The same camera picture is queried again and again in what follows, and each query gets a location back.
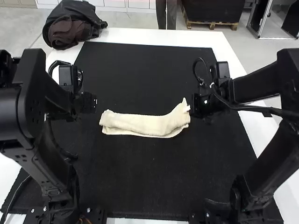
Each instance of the floor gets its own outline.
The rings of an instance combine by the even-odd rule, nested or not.
[[[48,55],[51,48],[43,41],[42,28],[51,10],[29,8],[0,7],[0,49],[8,50],[13,56],[20,56],[24,48],[42,48]],[[151,28],[157,29],[155,14],[97,12],[106,20],[109,27]],[[229,27],[218,26],[215,31],[222,31],[247,72],[252,72],[276,60],[276,53],[282,48],[299,47],[294,40],[257,40],[246,29],[249,12],[243,12],[237,31]],[[276,19],[272,15],[268,20],[265,37],[281,37]],[[177,29],[187,30],[181,10],[178,8]],[[208,26],[196,26],[192,30],[209,30]],[[270,99],[268,105],[280,106],[279,99]]]

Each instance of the white table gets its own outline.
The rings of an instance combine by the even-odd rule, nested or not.
[[[93,42],[111,42],[143,45],[182,46],[212,48],[217,61],[228,61],[230,75],[237,78],[246,75],[244,68],[230,47],[222,32],[210,31],[178,31],[178,30],[153,30],[108,28]],[[83,43],[65,51],[52,51],[46,62],[46,70],[55,60],[74,63]],[[58,81],[58,69],[53,72],[53,78]],[[265,106],[263,101],[255,105]],[[261,154],[278,129],[273,118],[265,118],[257,112],[239,112],[249,140],[257,156]],[[0,204],[2,205],[11,186],[13,185],[20,166],[14,161],[0,154]],[[289,178],[275,193],[276,203],[285,224],[297,224],[299,218],[299,172]],[[8,215],[6,223],[21,224],[25,215]],[[140,219],[114,219],[109,218],[109,224],[176,224],[177,221],[140,220]]]

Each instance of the person's leg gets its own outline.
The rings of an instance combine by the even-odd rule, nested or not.
[[[177,0],[167,0],[167,29],[176,29]]]
[[[156,0],[156,14],[159,29],[166,29],[166,0]]]

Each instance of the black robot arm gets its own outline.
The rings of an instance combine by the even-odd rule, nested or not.
[[[227,62],[210,69],[193,96],[192,116],[207,118],[223,110],[262,112],[281,116],[279,128],[258,159],[238,175],[230,203],[206,200],[206,223],[281,223],[264,214],[274,192],[299,169],[299,49],[283,49],[277,61],[246,76],[231,79]],[[245,103],[280,95],[282,109]]]
[[[0,51],[0,152],[41,186],[47,211],[41,224],[75,224],[80,214],[78,177],[61,155],[50,122],[95,113],[97,99],[74,88],[83,81],[76,66],[59,68],[64,81],[58,85],[45,71],[45,62],[41,49],[26,49],[21,58]]]

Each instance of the white towel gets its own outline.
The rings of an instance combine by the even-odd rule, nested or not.
[[[126,134],[152,138],[171,138],[190,123],[190,106],[186,99],[163,116],[103,112],[100,125],[104,134]]]

